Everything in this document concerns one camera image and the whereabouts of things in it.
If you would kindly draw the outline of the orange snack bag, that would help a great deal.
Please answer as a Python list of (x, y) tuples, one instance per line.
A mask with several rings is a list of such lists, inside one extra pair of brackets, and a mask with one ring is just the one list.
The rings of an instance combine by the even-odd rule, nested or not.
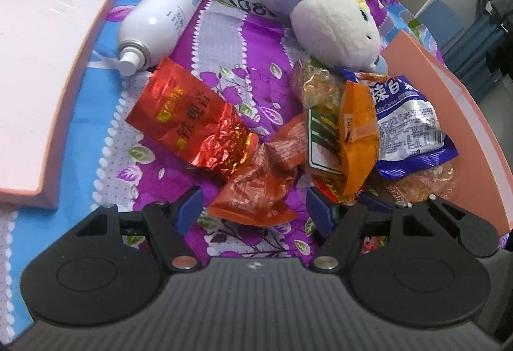
[(338, 117), (342, 196), (356, 194), (379, 156), (380, 137), (370, 88), (347, 81)]

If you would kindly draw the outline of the orange-red snack packet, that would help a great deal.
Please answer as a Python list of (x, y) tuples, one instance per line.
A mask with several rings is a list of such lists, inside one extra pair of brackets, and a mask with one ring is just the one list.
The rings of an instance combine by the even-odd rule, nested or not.
[(272, 227), (296, 218), (284, 199), (306, 160), (305, 117), (305, 113), (294, 117), (271, 141), (256, 149), (210, 204), (209, 215), (257, 227)]

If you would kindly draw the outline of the blue white snack bag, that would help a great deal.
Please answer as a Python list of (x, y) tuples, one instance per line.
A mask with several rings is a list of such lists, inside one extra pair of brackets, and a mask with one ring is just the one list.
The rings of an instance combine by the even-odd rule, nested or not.
[(433, 104), (404, 75), (341, 71), (348, 80), (365, 85), (374, 102), (380, 146), (376, 170), (397, 180), (441, 166), (458, 156), (442, 130)]

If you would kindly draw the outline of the green white snack packet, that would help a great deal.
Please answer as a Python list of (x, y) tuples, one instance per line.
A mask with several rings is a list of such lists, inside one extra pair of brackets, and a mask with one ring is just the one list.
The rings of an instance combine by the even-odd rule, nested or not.
[(307, 164), (313, 173), (343, 176), (337, 121), (332, 114), (313, 108), (306, 111)]

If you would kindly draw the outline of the clear rice cracker packet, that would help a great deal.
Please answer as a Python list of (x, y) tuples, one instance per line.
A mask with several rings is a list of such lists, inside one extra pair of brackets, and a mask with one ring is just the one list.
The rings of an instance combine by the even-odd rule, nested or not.
[(431, 194), (449, 200), (455, 189), (455, 170), (452, 162), (418, 171), (406, 177), (389, 180), (376, 177), (376, 192), (391, 201), (420, 202)]

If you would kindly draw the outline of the red foil tea packet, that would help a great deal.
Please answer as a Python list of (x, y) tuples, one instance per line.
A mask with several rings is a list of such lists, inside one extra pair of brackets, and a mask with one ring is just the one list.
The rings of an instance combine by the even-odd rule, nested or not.
[(258, 145), (233, 105), (170, 58), (158, 64), (126, 122), (225, 181)]

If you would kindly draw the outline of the clear crispy snack packet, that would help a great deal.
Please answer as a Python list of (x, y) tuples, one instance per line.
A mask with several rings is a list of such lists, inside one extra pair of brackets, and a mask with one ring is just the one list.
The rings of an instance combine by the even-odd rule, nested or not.
[(298, 61), (292, 70), (290, 87), (304, 109), (337, 114), (345, 81), (328, 69)]

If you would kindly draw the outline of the pink shoe box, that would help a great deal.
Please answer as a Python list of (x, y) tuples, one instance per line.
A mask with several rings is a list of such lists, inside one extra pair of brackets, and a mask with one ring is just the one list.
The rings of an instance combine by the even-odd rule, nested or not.
[(512, 173), (483, 112), (466, 87), (417, 40), (400, 31), (383, 51), (389, 74), (403, 75), (433, 104), (442, 130), (456, 145), (452, 201), (492, 223), (512, 229)]

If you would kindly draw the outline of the white blue plush toy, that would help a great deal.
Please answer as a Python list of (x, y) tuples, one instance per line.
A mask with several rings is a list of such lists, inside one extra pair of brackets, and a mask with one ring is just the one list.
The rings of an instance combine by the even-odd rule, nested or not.
[(365, 0), (259, 0), (288, 22), (297, 42), (330, 68), (386, 74), (381, 38)]

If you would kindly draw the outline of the white spray bottle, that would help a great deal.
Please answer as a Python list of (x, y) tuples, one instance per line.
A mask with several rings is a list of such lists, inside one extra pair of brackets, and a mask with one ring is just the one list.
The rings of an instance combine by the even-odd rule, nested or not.
[(117, 36), (123, 76), (156, 66), (177, 46), (203, 0), (142, 0), (122, 21)]

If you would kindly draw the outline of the blue chair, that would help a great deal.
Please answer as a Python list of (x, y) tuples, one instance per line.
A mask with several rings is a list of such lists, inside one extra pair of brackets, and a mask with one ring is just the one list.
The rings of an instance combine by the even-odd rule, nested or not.
[(461, 18), (440, 0), (431, 2), (417, 19), (430, 31), (442, 52), (463, 33)]

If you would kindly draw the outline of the pink box lid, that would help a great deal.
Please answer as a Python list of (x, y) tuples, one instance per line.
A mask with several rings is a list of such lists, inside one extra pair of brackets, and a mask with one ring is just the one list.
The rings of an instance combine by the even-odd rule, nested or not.
[(54, 210), (83, 73), (115, 0), (1, 0), (1, 201)]

